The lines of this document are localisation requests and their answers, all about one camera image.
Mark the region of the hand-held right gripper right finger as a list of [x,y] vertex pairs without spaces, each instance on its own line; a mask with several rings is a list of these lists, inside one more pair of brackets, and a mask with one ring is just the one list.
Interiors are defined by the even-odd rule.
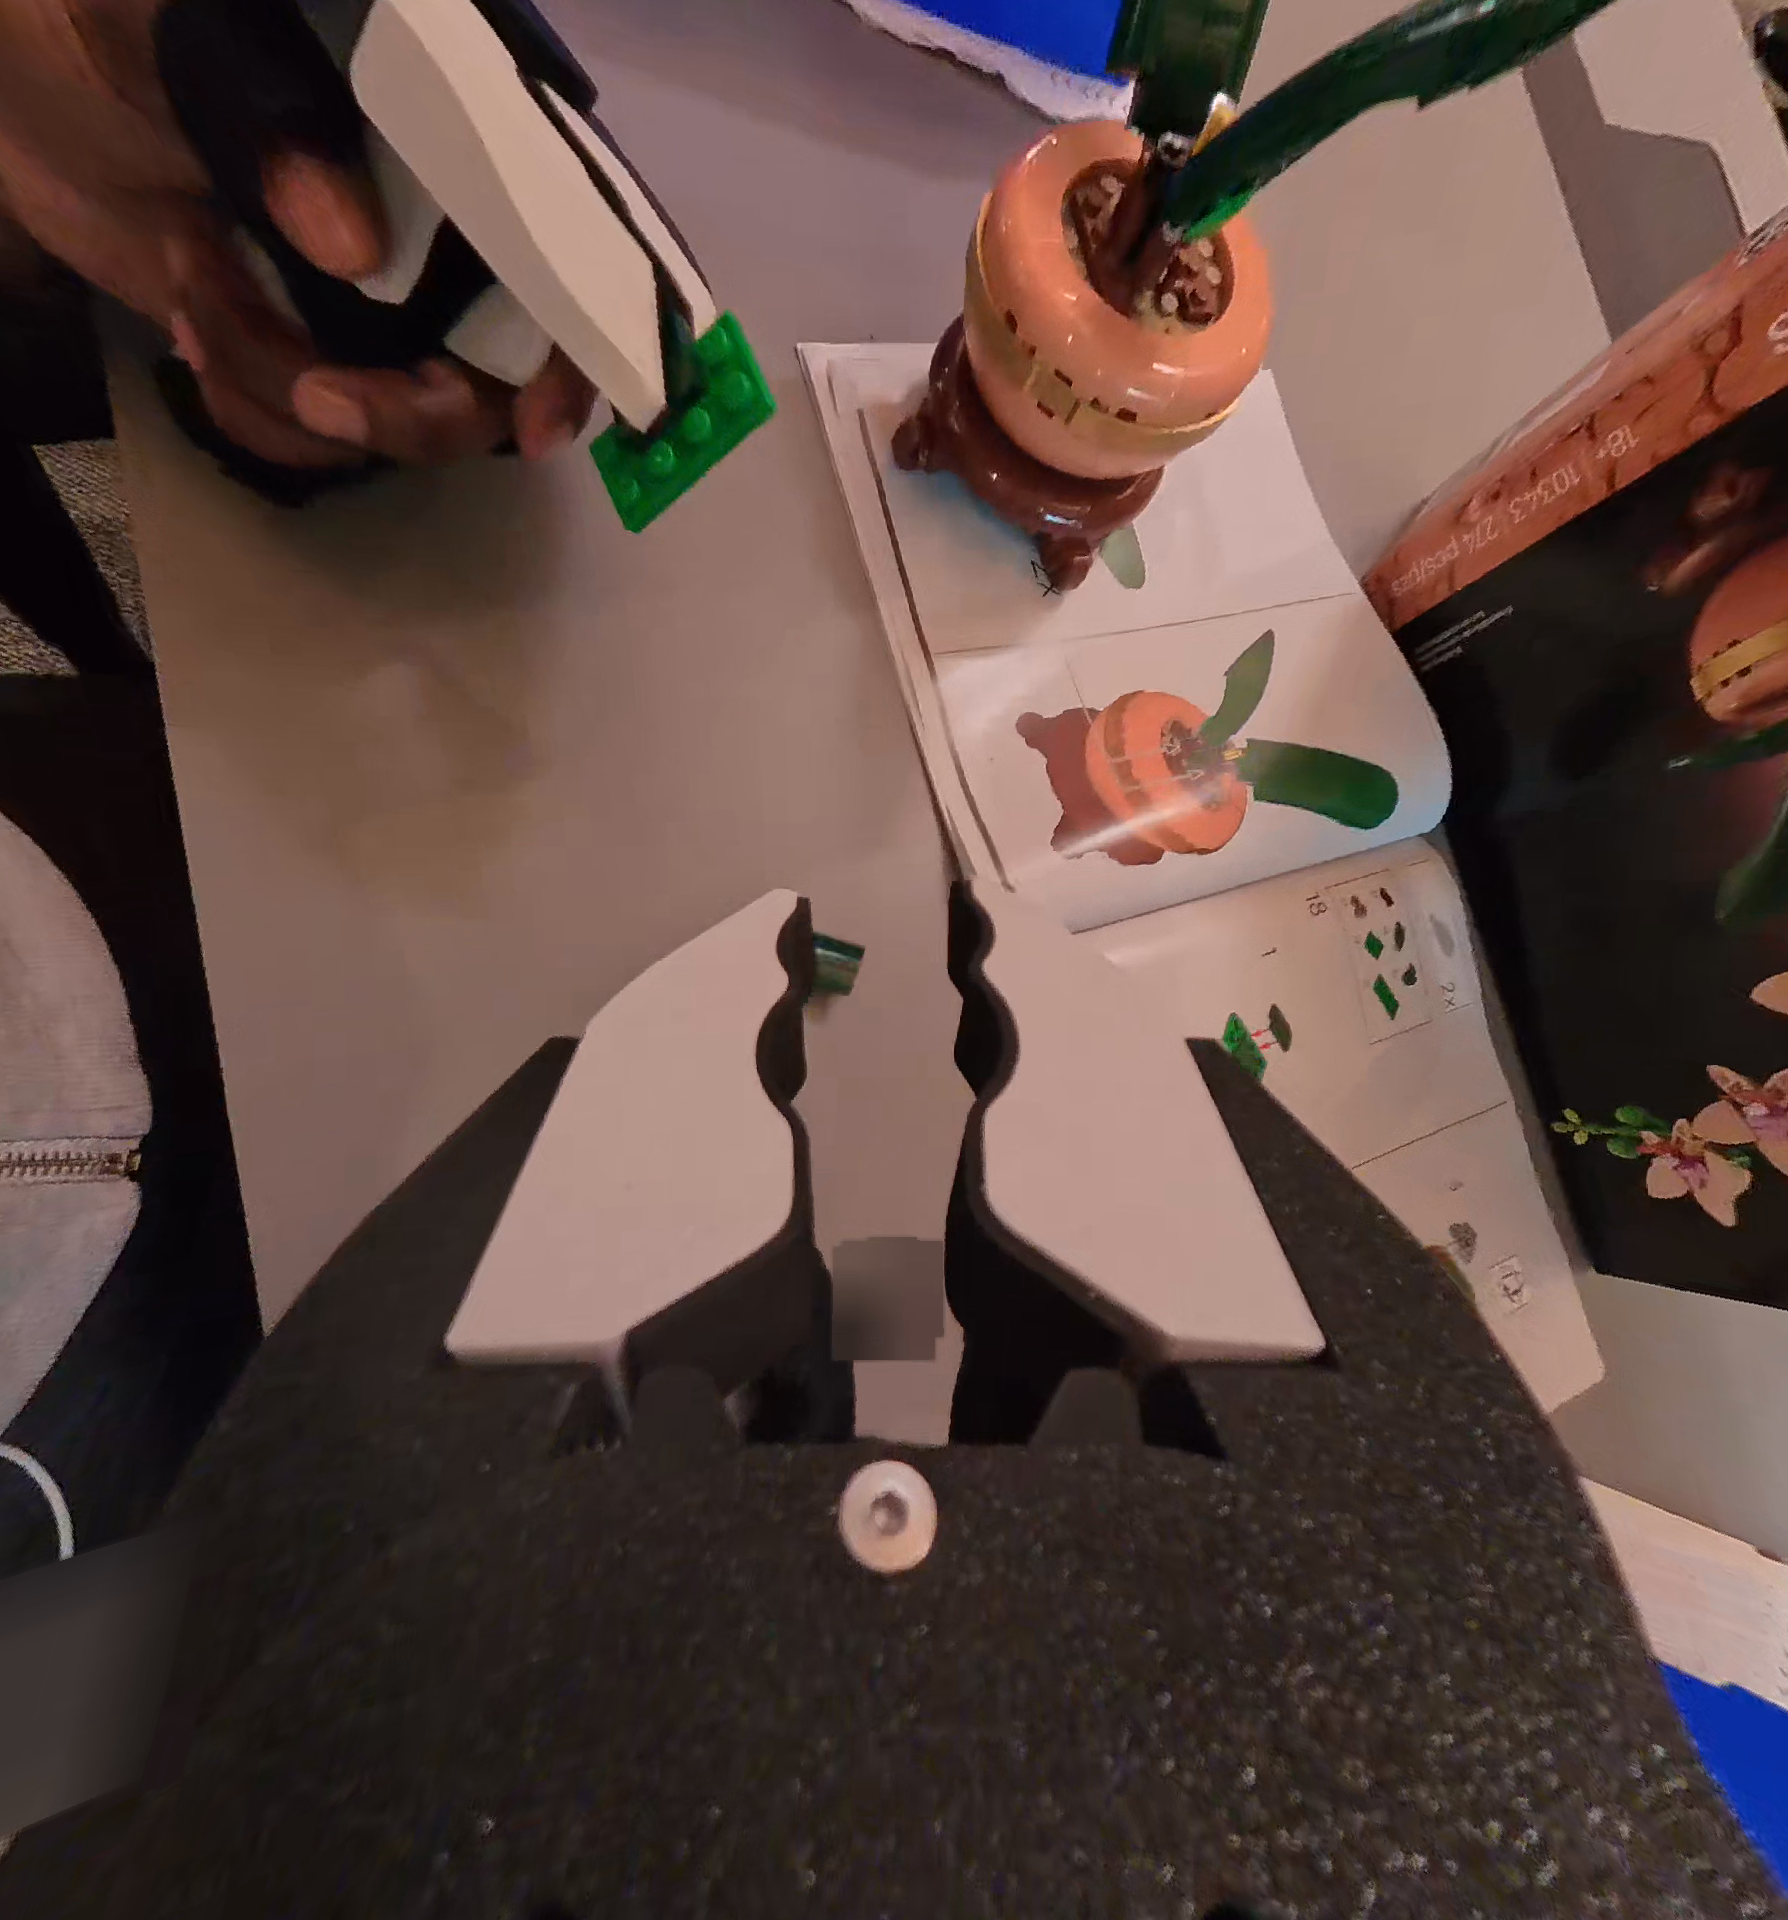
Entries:
[[974,1224],[1136,1356],[1306,1364],[1325,1335],[1189,1039],[1002,886],[951,891]]

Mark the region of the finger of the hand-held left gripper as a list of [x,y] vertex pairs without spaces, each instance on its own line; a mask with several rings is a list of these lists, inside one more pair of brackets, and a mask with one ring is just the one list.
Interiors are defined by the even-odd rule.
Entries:
[[597,117],[533,87],[533,319],[589,378],[706,378],[719,302]]
[[348,77],[428,197],[620,420],[668,411],[657,268],[497,28],[467,2],[377,2]]

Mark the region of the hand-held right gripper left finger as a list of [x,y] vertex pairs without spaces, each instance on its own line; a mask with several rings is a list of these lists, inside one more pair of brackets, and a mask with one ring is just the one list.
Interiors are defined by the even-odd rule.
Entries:
[[765,892],[638,975],[577,1040],[445,1333],[463,1367],[578,1367],[620,1406],[824,1360],[807,896]]

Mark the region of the green studded plate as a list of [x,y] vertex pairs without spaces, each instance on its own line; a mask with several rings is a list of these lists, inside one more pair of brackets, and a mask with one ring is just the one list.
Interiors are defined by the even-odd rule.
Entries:
[[620,526],[640,535],[743,443],[778,404],[736,315],[723,312],[695,343],[695,386],[662,420],[634,431],[613,419],[589,446]]

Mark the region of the white desk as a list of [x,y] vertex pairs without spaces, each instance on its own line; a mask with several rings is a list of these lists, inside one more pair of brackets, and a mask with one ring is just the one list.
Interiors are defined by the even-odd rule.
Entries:
[[[867,949],[810,1035],[822,1245],[941,1236],[946,863],[801,343],[933,338],[1040,121],[844,5],[546,5],[761,351],[777,420],[626,535],[591,458],[292,512],[108,337],[262,1321],[513,1071],[765,891]],[[1270,368],[1345,557],[1788,205],[1731,5],[1621,5],[1260,203]]]

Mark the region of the person's left hand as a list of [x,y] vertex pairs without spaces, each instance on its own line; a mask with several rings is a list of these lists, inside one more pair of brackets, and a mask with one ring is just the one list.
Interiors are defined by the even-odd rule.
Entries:
[[447,467],[580,438],[594,386],[563,353],[523,388],[440,356],[341,366],[259,287],[166,100],[160,5],[0,5],[0,283],[42,257],[160,329],[212,426],[290,471]]

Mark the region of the blue board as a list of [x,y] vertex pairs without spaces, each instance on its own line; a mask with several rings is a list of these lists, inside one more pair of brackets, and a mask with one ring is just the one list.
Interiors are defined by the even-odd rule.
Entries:
[[1048,71],[1106,82],[1121,2],[844,2],[883,36],[981,72]]

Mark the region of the brick flower pot model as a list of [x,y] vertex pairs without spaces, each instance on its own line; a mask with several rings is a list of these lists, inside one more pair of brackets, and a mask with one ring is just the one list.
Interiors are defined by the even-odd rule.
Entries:
[[996,176],[894,468],[954,478],[1048,593],[1079,588],[1266,363],[1246,207],[1376,109],[1515,75],[1603,10],[1410,5],[1240,109],[1266,5],[1121,5],[1105,66],[1133,85],[1127,117],[1048,133]]

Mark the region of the dark cloth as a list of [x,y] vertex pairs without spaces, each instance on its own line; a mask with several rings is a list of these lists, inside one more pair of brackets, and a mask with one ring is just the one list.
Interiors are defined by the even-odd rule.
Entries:
[[89,298],[0,293],[0,815],[106,941],[152,1100],[134,1231],[0,1436],[0,1583],[149,1530],[262,1337],[152,648],[59,486],[130,559],[113,443]]

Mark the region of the grey zip sweater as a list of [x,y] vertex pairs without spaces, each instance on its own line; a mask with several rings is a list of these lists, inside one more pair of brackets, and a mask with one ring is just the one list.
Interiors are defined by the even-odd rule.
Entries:
[[113,950],[0,812],[0,1443],[134,1233],[152,1125]]

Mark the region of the black and orange product box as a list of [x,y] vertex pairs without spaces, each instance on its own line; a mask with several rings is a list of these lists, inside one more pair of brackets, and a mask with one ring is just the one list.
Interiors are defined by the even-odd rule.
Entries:
[[1788,207],[1362,587],[1587,1261],[1788,1310]]

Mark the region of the open instruction booklet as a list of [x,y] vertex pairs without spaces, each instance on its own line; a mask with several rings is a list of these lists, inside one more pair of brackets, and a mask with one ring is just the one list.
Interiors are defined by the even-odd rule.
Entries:
[[1448,748],[1273,377],[1057,588],[963,483],[897,465],[929,349],[799,358],[961,872],[1225,1045],[1454,1278],[1546,1414],[1603,1382],[1426,836]]

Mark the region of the blue fabric bin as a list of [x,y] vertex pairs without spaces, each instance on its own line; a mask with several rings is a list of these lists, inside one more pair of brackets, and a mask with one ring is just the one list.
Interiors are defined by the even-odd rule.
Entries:
[[1788,1894],[1788,1711],[1666,1662],[1661,1672],[1703,1764]]

